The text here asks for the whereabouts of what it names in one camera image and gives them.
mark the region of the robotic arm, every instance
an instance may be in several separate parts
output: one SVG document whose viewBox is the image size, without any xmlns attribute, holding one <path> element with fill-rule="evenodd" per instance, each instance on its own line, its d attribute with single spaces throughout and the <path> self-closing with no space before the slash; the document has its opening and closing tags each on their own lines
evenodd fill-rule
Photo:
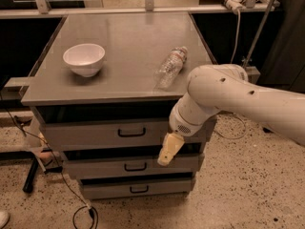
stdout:
<svg viewBox="0 0 305 229">
<path fill-rule="evenodd" d="M 248 82 L 237 65 L 205 65 L 188 76 L 187 92 L 170 115 L 172 133 L 165 136 L 158 163 L 168 165 L 183 146 L 183 136 L 194 135 L 220 111 L 246 116 L 278 135 L 305 145 L 305 95 Z"/>
</svg>

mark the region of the concrete floor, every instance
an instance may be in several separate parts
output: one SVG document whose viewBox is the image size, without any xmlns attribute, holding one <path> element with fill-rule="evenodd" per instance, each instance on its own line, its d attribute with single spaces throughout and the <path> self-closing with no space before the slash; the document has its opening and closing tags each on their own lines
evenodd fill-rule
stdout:
<svg viewBox="0 0 305 229">
<path fill-rule="evenodd" d="M 14 113 L 31 115 L 31 113 Z M 94 200 L 101 229 L 121 228 L 305 228 L 305 148 L 242 118 L 246 134 L 227 139 L 213 133 L 205 161 L 188 195 Z M 236 118 L 219 115 L 217 131 L 243 135 Z M 0 114 L 0 151 L 22 150 L 25 139 Z M 1 161 L 0 209 L 10 212 L 6 228 L 73 228 L 73 213 L 83 204 L 60 175 L 39 169 L 31 194 L 22 191 L 31 162 Z M 74 180 L 65 178 L 79 193 Z M 90 228 L 87 212 L 76 218 Z"/>
</svg>

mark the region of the gray drawer front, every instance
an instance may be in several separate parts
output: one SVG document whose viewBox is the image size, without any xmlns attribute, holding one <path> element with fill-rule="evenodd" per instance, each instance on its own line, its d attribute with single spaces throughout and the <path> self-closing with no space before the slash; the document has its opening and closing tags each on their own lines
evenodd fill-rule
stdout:
<svg viewBox="0 0 305 229">
<path fill-rule="evenodd" d="M 195 178 L 176 178 L 173 180 L 148 180 L 147 182 L 112 185 L 84 185 L 81 192 L 86 199 L 124 198 L 147 195 L 190 192 Z"/>
<path fill-rule="evenodd" d="M 154 174 L 186 173 L 200 170 L 204 156 L 176 156 L 168 167 L 157 163 L 157 157 L 105 158 L 65 161 L 65 169 L 71 178 L 91 179 L 101 177 L 147 176 Z"/>
<path fill-rule="evenodd" d="M 167 121 L 51 124 L 41 128 L 53 150 L 58 151 L 160 145 L 167 131 Z"/>
</svg>

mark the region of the white cable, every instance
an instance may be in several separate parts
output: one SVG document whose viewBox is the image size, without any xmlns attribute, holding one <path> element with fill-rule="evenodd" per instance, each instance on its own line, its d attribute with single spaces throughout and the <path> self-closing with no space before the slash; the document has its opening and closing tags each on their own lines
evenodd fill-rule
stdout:
<svg viewBox="0 0 305 229">
<path fill-rule="evenodd" d="M 234 46 L 234 51 L 232 54 L 230 64 L 232 64 L 232 62 L 234 60 L 236 49 L 237 49 L 237 44 L 238 44 L 238 35 L 239 35 L 239 26 L 240 26 L 240 10 L 237 10 L 237 18 L 238 18 L 238 21 L 237 21 L 236 36 L 235 36 L 235 46 Z"/>
</svg>

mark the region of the white bowl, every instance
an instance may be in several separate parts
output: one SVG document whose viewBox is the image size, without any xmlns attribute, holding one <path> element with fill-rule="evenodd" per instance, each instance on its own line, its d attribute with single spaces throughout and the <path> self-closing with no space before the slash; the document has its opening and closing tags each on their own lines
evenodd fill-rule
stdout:
<svg viewBox="0 0 305 229">
<path fill-rule="evenodd" d="M 63 58 L 74 73 L 91 77 L 101 70 L 104 56 L 105 50 L 101 46 L 85 43 L 66 50 Z"/>
</svg>

